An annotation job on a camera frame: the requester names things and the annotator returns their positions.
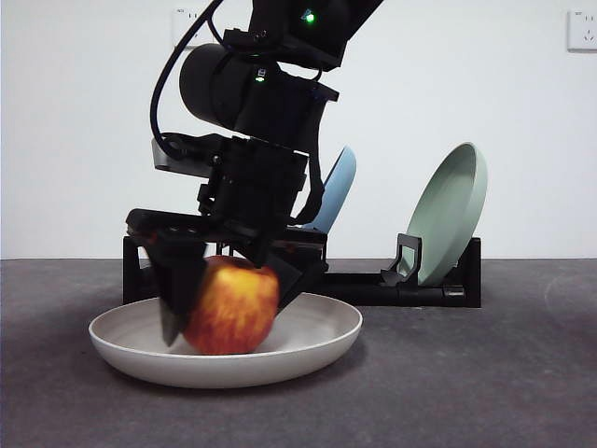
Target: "dark gray floor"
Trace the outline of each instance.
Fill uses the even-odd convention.
[[[87,326],[120,303],[119,261],[5,261],[2,446],[597,447],[597,260],[483,269],[481,310],[361,308],[332,366],[200,391],[95,353]]]

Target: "electrical outlet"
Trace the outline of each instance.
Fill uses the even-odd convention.
[[[597,51],[597,10],[568,12],[568,49]]]
[[[192,7],[178,7],[172,12],[172,42],[173,45],[178,45],[180,39],[185,35],[188,29],[199,18],[201,11]],[[205,43],[205,29],[207,25],[203,25],[202,29],[196,33],[190,42],[187,44],[188,49],[194,49]]]

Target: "white bowl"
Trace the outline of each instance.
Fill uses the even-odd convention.
[[[202,356],[182,336],[161,338],[159,299],[120,306],[90,323],[93,345],[116,369],[161,385],[232,388],[266,385],[317,371],[356,340],[363,316],[353,306],[301,294],[274,321],[268,338],[248,355]]]

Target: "robotic arm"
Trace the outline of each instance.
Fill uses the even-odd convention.
[[[321,232],[289,227],[311,222],[324,192],[319,124],[327,102],[337,101],[339,93],[319,79],[322,72],[341,65],[348,40],[382,0],[253,0],[248,31],[226,30],[221,36],[212,17],[222,2],[214,0],[175,48],[150,112],[156,168],[209,179],[199,191],[201,214],[136,209],[127,218],[125,256],[142,246],[150,258],[166,343],[187,324],[205,267],[206,243],[230,245],[257,267],[272,266],[281,276],[286,303],[300,292],[306,271],[325,270],[316,259],[292,265],[274,247],[281,238],[305,245],[325,243]],[[218,44],[200,46],[187,56],[179,80],[182,99],[198,119],[248,138],[160,131],[157,111],[165,82],[205,23]],[[313,79],[294,77],[279,63],[318,73]],[[309,197],[303,210],[291,217],[307,166]]]

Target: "apple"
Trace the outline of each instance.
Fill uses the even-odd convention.
[[[207,268],[183,335],[203,355],[254,351],[270,333],[280,287],[276,273],[247,259],[216,255]]]

